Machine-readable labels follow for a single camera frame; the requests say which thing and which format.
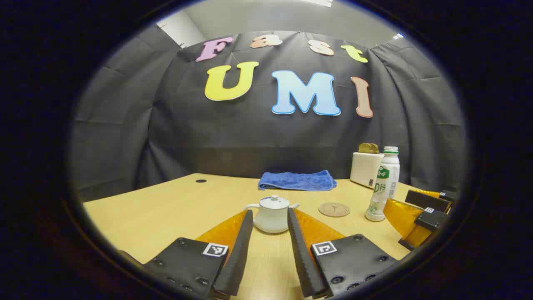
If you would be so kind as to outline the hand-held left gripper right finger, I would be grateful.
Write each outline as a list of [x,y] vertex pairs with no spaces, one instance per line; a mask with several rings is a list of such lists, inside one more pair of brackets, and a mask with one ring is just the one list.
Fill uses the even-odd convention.
[[363,234],[343,235],[298,209],[288,209],[287,224],[306,298],[352,292],[398,264]]

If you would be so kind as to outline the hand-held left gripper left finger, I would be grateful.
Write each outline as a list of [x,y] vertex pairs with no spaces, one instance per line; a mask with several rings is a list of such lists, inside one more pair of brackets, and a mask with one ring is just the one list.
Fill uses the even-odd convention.
[[228,300],[238,294],[253,226],[244,210],[196,239],[177,238],[143,268],[179,292]]

